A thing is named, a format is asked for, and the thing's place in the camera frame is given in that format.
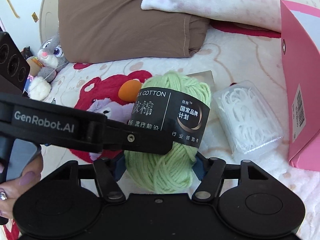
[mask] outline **cream headboard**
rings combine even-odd
[[[40,41],[43,43],[58,31],[58,0],[42,0],[39,15]]]

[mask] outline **yarn label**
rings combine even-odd
[[[306,116],[300,84],[292,104],[292,142],[294,142],[306,125]]]
[[[129,125],[169,132],[175,142],[199,148],[210,108],[200,100],[168,88],[143,88]]]

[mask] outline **metal grommet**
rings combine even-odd
[[[117,200],[117,199],[120,199],[122,197],[123,197],[123,194],[121,192],[118,192],[118,191],[111,191],[108,194],[108,198],[111,199],[111,200]]]
[[[134,140],[135,140],[134,135],[133,134],[129,134],[128,135],[128,142],[134,142]]]
[[[285,55],[285,40],[283,39],[282,40],[282,51],[283,51],[283,54]]]
[[[208,199],[211,197],[211,194],[207,191],[198,191],[195,196],[197,199]]]

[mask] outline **pink box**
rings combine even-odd
[[[320,10],[281,0],[290,165],[320,171]]]

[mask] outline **ring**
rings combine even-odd
[[[2,200],[7,199],[7,195],[5,194],[5,192],[0,192],[0,199],[2,199]]]

